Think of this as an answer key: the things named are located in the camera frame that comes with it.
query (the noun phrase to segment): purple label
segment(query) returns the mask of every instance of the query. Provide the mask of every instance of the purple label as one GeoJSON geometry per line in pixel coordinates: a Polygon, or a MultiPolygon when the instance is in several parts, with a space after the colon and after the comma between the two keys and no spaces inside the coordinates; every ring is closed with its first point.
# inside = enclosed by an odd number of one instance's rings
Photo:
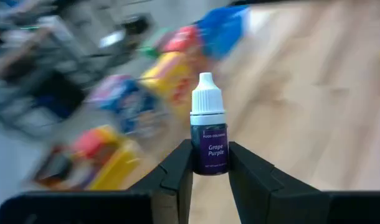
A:
{"type": "Polygon", "coordinates": [[[226,128],[206,130],[200,135],[201,169],[205,174],[227,172],[229,149],[226,128]]]}

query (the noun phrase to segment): cluttered table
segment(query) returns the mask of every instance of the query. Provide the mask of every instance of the cluttered table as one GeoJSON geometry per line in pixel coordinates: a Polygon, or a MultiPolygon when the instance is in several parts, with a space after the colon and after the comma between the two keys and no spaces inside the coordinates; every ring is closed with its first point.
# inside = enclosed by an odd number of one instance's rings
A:
{"type": "MultiPolygon", "coordinates": [[[[380,0],[252,6],[247,32],[212,72],[224,77],[230,141],[318,189],[380,189],[380,0]]],[[[84,106],[56,141],[106,120],[84,106]]],[[[172,119],[142,143],[151,156],[121,188],[184,138],[189,125],[172,119]]],[[[240,223],[227,174],[194,175],[189,222],[240,223]]]]}

